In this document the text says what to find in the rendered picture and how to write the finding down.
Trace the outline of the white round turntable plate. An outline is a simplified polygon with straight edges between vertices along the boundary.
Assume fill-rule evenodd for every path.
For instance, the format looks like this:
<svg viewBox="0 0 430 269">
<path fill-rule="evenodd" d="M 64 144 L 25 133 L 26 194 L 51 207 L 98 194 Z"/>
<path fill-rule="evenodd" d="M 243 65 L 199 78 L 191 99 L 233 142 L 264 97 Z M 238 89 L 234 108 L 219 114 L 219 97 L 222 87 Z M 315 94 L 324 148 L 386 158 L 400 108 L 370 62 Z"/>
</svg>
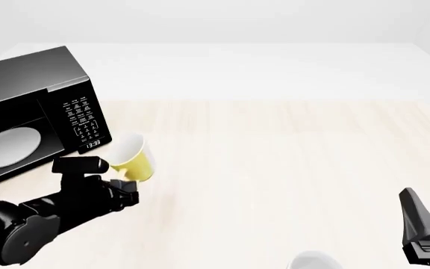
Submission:
<svg viewBox="0 0 430 269">
<path fill-rule="evenodd" d="M 24 160 L 40 143 L 41 134 L 33 128 L 17 127 L 0 132 L 0 168 Z"/>
</svg>

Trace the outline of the yellow and white mug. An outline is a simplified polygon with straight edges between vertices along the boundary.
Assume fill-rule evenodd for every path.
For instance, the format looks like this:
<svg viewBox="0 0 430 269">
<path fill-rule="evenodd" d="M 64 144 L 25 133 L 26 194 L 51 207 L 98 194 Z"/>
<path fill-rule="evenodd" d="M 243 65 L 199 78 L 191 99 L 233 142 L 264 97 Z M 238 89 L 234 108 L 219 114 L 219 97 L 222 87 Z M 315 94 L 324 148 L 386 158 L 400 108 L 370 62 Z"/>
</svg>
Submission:
<svg viewBox="0 0 430 269">
<path fill-rule="evenodd" d="M 106 161 L 122 181 L 143 182 L 155 173 L 155 159 L 147 139 L 134 132 L 123 132 L 113 139 Z"/>
</svg>

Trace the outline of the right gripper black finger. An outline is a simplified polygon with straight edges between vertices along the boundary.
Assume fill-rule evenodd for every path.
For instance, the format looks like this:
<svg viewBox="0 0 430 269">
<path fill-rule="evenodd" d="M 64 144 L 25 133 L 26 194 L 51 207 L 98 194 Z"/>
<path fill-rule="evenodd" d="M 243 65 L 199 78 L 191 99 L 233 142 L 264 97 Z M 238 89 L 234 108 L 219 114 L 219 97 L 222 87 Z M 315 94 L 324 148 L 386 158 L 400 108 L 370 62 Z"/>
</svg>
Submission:
<svg viewBox="0 0 430 269">
<path fill-rule="evenodd" d="M 399 193 L 402 208 L 402 244 L 430 241 L 430 212 L 412 188 L 404 188 Z"/>
</svg>

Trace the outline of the black microwave oven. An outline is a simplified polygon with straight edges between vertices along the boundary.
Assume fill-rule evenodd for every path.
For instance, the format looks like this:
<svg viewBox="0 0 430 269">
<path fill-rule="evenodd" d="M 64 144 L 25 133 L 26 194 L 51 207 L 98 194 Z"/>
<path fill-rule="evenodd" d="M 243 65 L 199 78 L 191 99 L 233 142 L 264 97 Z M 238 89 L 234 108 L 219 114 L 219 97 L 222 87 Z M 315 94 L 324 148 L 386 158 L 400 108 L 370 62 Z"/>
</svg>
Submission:
<svg viewBox="0 0 430 269">
<path fill-rule="evenodd" d="M 36 129 L 41 143 L 0 168 L 0 182 L 112 141 L 90 77 L 65 46 L 0 61 L 0 132 L 17 127 Z"/>
</svg>

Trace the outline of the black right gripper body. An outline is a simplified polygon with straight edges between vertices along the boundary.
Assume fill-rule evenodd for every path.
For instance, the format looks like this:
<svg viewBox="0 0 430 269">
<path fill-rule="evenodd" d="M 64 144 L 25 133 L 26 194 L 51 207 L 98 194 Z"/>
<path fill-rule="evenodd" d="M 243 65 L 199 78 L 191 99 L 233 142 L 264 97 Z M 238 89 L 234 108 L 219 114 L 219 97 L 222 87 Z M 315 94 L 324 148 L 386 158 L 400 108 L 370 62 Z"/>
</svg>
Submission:
<svg viewBox="0 0 430 269">
<path fill-rule="evenodd" d="M 404 240 L 402 243 L 409 264 L 430 265 L 430 241 Z"/>
</svg>

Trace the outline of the white round cup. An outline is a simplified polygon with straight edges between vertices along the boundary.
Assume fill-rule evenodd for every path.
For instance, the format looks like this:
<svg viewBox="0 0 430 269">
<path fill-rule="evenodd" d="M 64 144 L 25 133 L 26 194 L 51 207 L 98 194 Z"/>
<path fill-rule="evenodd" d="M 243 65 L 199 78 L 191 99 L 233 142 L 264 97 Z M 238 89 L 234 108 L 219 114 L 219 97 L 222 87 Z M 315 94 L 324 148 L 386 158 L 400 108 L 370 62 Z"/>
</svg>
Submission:
<svg viewBox="0 0 430 269">
<path fill-rule="evenodd" d="M 308 250 L 294 257 L 285 269 L 343 269 L 343 266 L 324 252 Z"/>
</svg>

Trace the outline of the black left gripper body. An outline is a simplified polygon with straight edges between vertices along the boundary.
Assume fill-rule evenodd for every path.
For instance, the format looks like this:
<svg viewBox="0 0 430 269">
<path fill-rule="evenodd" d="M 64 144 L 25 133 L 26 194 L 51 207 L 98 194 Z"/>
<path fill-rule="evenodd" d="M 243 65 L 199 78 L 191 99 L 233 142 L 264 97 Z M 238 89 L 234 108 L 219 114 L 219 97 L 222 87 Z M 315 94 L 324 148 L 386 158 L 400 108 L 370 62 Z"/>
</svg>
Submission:
<svg viewBox="0 0 430 269">
<path fill-rule="evenodd" d="M 111 179 L 110 181 L 104 181 L 104 186 L 108 192 L 109 212 L 118 212 L 140 202 L 136 181 Z"/>
</svg>

